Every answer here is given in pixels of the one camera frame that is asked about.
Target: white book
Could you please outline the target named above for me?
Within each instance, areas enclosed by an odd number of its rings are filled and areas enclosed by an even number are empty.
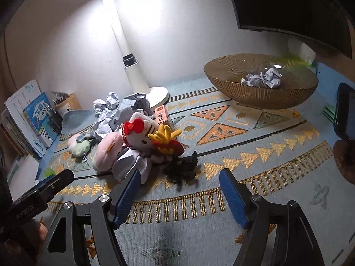
[[[25,192],[31,189],[36,180],[39,163],[31,155],[21,159],[18,162],[18,167],[14,169],[12,177],[8,182],[12,200],[20,198]]]
[[[33,130],[23,114],[26,106],[28,106],[28,104],[30,104],[40,94],[41,91],[36,80],[32,80],[8,98],[5,102],[5,106],[28,143],[38,154],[38,156],[42,158],[47,148],[42,143],[38,133]]]

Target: metal screw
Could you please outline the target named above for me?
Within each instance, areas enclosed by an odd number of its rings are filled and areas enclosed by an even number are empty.
[[[298,207],[298,203],[293,200],[290,201],[290,205],[291,205],[291,207],[294,207],[294,208]]]
[[[260,195],[253,195],[251,197],[254,201],[260,201],[261,200],[261,196]]]
[[[63,207],[64,209],[70,209],[73,206],[72,202],[65,202]]]
[[[102,195],[102,196],[99,198],[99,200],[100,200],[101,202],[106,202],[107,200],[109,200],[109,196],[108,196],[108,195]]]

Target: woven basket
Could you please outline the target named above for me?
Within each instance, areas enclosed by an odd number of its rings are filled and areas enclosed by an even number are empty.
[[[282,78],[276,89],[240,84],[247,74],[257,75],[274,65],[282,66],[282,69],[277,69]],[[211,83],[223,94],[242,105],[260,109],[295,107],[306,101],[318,85],[315,74],[305,66],[294,60],[270,55],[224,56],[208,62],[204,71]]]

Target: phone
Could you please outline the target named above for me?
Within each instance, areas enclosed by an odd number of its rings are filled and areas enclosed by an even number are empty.
[[[355,141],[355,90],[348,84],[338,87],[337,109],[335,111],[334,131],[341,139]]]

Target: desk lamp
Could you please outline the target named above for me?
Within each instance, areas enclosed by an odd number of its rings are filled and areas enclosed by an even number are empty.
[[[145,93],[147,95],[150,108],[154,110],[156,107],[163,105],[169,98],[168,90],[164,87],[149,88],[142,70],[128,45],[114,0],[102,0],[102,2],[123,56],[124,69],[129,83],[135,93]]]

